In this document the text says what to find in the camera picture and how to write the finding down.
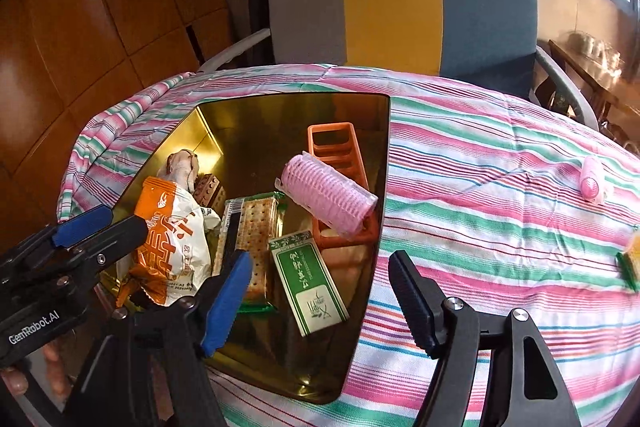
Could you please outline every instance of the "striped tablecloth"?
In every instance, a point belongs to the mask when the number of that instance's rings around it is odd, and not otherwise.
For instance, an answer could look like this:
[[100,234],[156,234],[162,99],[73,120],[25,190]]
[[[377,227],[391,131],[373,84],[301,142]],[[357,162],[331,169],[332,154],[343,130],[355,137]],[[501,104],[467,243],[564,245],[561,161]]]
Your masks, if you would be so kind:
[[[390,96],[380,253],[342,396],[318,406],[212,376],[230,425],[410,426],[434,362],[415,347],[387,277],[406,250],[446,295],[477,311],[526,308],[556,359],[583,425],[606,425],[640,375],[640,300],[618,275],[639,221],[640,161],[600,134],[496,92],[366,68],[270,66],[181,75],[96,116],[72,152],[61,219],[113,206],[148,156],[198,103],[274,92]],[[577,189],[587,155],[614,193]],[[476,425],[488,376],[479,357],[465,425]]]

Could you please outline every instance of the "silver screw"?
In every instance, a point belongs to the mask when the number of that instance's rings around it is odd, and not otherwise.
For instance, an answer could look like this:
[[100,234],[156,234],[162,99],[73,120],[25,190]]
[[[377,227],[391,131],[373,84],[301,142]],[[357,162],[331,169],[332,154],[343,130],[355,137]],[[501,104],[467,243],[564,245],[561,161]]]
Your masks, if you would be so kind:
[[529,314],[527,313],[526,310],[523,310],[522,308],[516,308],[513,311],[513,318],[516,319],[517,321],[524,322],[529,320]]
[[182,297],[178,302],[185,310],[190,310],[196,305],[196,299],[190,296]]
[[129,312],[127,311],[126,308],[117,308],[113,311],[113,313],[111,314],[111,317],[121,321],[123,319],[126,319],[127,315],[129,315]]
[[448,299],[446,299],[446,301],[444,301],[444,305],[449,310],[458,311],[463,308],[465,303],[462,301],[462,299],[458,299],[457,297],[449,297]]

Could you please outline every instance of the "orange plastic rack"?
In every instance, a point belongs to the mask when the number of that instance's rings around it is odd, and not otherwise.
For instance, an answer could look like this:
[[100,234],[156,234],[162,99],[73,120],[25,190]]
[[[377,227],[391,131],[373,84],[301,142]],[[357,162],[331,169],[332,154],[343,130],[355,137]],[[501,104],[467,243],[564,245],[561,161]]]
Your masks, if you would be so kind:
[[[328,145],[318,145],[314,137],[319,134],[331,131],[346,131],[348,140],[343,143],[335,143]],[[369,190],[367,183],[367,175],[364,171],[362,156],[360,155],[360,147],[353,124],[350,122],[342,123],[322,123],[310,125],[307,130],[307,139],[309,154],[318,158],[321,162],[331,165],[341,174],[344,174],[351,180],[355,181],[360,187]],[[322,221],[318,221],[315,217],[312,220],[314,240],[320,250],[326,248],[354,247],[356,245],[371,245],[378,240],[378,220],[376,213],[372,212],[370,216],[364,220],[362,231],[351,239],[345,239],[339,236],[321,235],[321,232],[329,227]]]

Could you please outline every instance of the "small carton box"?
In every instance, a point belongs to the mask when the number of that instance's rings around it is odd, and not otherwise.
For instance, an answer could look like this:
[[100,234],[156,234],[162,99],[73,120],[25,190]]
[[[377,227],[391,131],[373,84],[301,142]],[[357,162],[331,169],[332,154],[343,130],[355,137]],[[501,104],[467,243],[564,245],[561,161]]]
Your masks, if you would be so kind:
[[349,318],[310,230],[271,239],[269,248],[303,337]]

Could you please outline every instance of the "pink object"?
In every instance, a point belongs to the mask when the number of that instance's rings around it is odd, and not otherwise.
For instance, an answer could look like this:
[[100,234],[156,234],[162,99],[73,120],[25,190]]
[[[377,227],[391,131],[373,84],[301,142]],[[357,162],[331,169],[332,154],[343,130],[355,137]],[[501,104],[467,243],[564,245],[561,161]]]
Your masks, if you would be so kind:
[[353,237],[378,197],[307,152],[285,165],[276,188],[342,237]]
[[585,200],[592,203],[602,203],[604,201],[604,169],[596,156],[587,156],[582,163],[580,192]]

